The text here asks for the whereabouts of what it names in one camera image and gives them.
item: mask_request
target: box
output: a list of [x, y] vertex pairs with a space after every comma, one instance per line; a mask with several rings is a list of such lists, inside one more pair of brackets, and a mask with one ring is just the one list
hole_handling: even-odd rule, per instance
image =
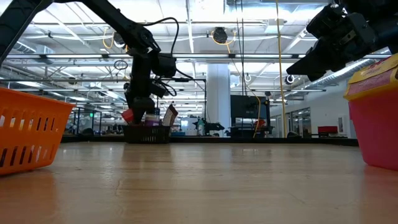
[[398, 170], [398, 54], [356, 72], [348, 82], [349, 101], [364, 161]]

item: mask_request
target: computer screen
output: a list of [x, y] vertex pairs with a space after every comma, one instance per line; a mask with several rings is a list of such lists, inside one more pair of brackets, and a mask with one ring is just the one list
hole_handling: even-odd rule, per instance
[[[267, 106], [265, 97], [259, 97], [261, 101], [260, 118], [267, 118]], [[255, 96], [231, 95], [231, 119], [234, 118], [258, 118], [259, 102]]]

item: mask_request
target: white pillar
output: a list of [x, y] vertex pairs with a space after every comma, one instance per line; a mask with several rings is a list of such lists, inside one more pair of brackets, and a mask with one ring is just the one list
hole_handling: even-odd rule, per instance
[[228, 64], [208, 64], [207, 67], [207, 122], [220, 123], [225, 130], [231, 127], [231, 97]]

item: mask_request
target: yellow cable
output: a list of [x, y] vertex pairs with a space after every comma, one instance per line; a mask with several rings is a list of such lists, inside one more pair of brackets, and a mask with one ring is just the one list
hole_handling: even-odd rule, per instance
[[259, 101], [259, 114], [258, 114], [258, 118], [257, 118], [257, 125], [256, 125], [256, 130], [254, 131], [253, 134], [253, 138], [256, 137], [256, 133], [257, 130], [259, 128], [259, 123], [260, 123], [260, 113], [261, 113], [261, 100], [260, 98], [250, 89], [250, 87], [248, 85], [246, 85], [246, 82], [244, 82], [244, 85], [250, 90], [250, 92], [257, 98], [257, 100]]
[[235, 41], [235, 36], [236, 36], [236, 33], [235, 33], [235, 32], [234, 32], [234, 37], [233, 37], [233, 39], [232, 39], [230, 42], [225, 43], [225, 44], [220, 44], [219, 42], [217, 42], [217, 41], [214, 39], [213, 34], [214, 34], [214, 31], [211, 32], [211, 38], [212, 38], [213, 41], [214, 41], [216, 44], [218, 44], [218, 45], [227, 45], [227, 46], [228, 46], [230, 43], [232, 43], [232, 42]]
[[279, 29], [279, 0], [276, 0], [276, 15], [277, 15], [277, 26], [278, 26], [278, 47], [279, 47], [279, 82], [280, 82], [280, 95], [282, 96], [282, 117], [284, 120], [284, 137], [287, 137], [286, 133], [286, 115], [285, 115], [285, 95], [284, 87], [282, 85], [282, 47], [280, 46], [280, 29]]
[[[107, 30], [108, 30], [108, 28], [105, 27], [105, 30], [104, 30], [104, 37], [105, 37], [105, 34], [106, 34], [106, 31], [107, 31]], [[105, 39], [102, 40], [102, 43], [104, 44], [104, 46], [105, 46], [107, 49], [111, 49], [111, 48], [113, 47], [113, 40], [114, 40], [114, 32], [112, 33], [112, 42], [111, 42], [111, 46], [106, 45]]]
[[254, 131], [254, 134], [253, 134], [253, 138], [254, 138], [254, 137], [256, 137], [257, 130], [259, 129], [260, 114], [261, 114], [261, 100], [260, 100], [260, 98], [250, 89], [250, 87], [246, 84], [246, 81], [243, 80], [243, 78], [244, 78], [244, 75], [242, 74], [242, 82], [244, 83], [244, 86], [246, 86], [246, 88], [248, 88], [248, 89], [250, 90], [250, 92], [257, 98], [257, 100], [258, 100], [258, 102], [259, 102], [259, 113], [258, 113], [258, 117], [257, 117], [257, 125], [256, 125], [256, 130]]

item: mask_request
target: desk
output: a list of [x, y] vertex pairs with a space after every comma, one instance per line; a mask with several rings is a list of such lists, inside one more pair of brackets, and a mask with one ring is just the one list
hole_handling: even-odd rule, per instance
[[397, 223], [398, 173], [357, 147], [61, 144], [0, 178], [3, 223]]

